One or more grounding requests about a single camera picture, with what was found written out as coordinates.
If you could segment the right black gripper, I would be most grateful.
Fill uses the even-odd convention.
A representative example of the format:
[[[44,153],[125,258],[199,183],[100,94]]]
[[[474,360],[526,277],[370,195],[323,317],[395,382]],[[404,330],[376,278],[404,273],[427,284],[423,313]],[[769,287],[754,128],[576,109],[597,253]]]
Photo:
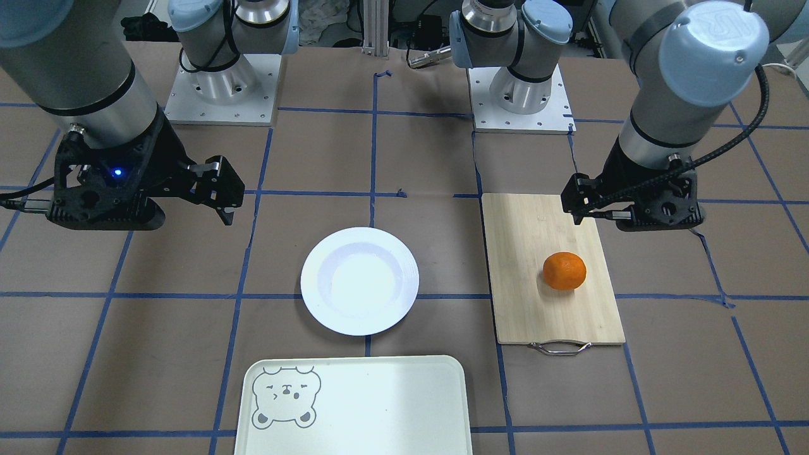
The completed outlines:
[[[180,198],[214,209],[226,226],[234,221],[235,209],[241,207],[245,184],[223,155],[197,163],[185,152],[164,113],[159,113],[150,137],[144,143],[147,159],[135,169],[136,190],[126,202],[128,219],[164,219],[154,198]]]

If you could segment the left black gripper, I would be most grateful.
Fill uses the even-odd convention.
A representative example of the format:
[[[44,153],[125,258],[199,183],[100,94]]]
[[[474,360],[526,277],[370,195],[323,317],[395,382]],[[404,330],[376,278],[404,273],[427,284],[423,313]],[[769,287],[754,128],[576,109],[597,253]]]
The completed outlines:
[[[580,225],[584,218],[609,219],[607,213],[604,211],[592,212],[591,209],[583,209],[584,205],[587,204],[585,200],[607,198],[610,194],[624,191],[630,187],[648,181],[648,179],[658,178],[662,174],[670,172],[675,168],[691,163],[693,163],[693,161],[690,158],[680,159],[677,155],[673,161],[665,158],[664,168],[662,169],[647,168],[630,159],[624,152],[621,144],[615,142],[604,164],[604,169],[598,178],[590,178],[589,175],[584,173],[574,173],[570,176],[563,192],[561,192],[563,211],[573,218],[576,226]],[[633,193],[625,193],[622,196],[618,196],[614,201],[631,202],[630,196],[638,193],[639,190],[650,189],[654,185],[664,183],[665,181],[670,181],[670,179],[660,179],[660,181],[647,185]]]

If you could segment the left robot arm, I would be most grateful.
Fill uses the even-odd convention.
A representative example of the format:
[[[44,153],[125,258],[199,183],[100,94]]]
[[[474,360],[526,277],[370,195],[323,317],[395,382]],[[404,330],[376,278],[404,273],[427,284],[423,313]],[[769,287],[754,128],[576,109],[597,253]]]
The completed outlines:
[[[696,168],[748,138],[769,108],[761,60],[769,44],[807,37],[806,1],[610,1],[609,24],[640,89],[603,171],[575,173],[561,193],[575,224],[613,220],[622,231],[704,222]],[[554,1],[464,1],[449,37],[459,68],[497,67],[497,103],[542,109],[572,17]],[[723,109],[755,76],[760,106],[736,137],[691,158]]]

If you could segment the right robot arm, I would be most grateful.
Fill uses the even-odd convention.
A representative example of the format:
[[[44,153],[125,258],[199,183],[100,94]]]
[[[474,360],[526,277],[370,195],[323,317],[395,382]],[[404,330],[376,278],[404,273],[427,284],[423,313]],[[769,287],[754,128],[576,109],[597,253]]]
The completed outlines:
[[[245,184],[228,159],[188,157],[110,26],[104,1],[3,1],[2,69],[63,130],[53,176],[3,193],[9,210],[73,230],[150,231],[156,198],[206,205],[230,226]],[[203,100],[239,100],[257,80],[248,54],[292,54],[295,1],[171,1],[179,62]]]

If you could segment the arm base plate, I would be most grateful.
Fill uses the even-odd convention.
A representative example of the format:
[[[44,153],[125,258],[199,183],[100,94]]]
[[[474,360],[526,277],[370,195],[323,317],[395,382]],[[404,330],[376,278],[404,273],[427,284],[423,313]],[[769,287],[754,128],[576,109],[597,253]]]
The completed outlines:
[[[467,70],[477,133],[543,133],[572,135],[574,115],[559,66],[550,80],[529,83],[506,68]]]
[[[181,60],[164,113],[173,124],[272,126],[283,57],[243,54],[228,69],[191,73]]]

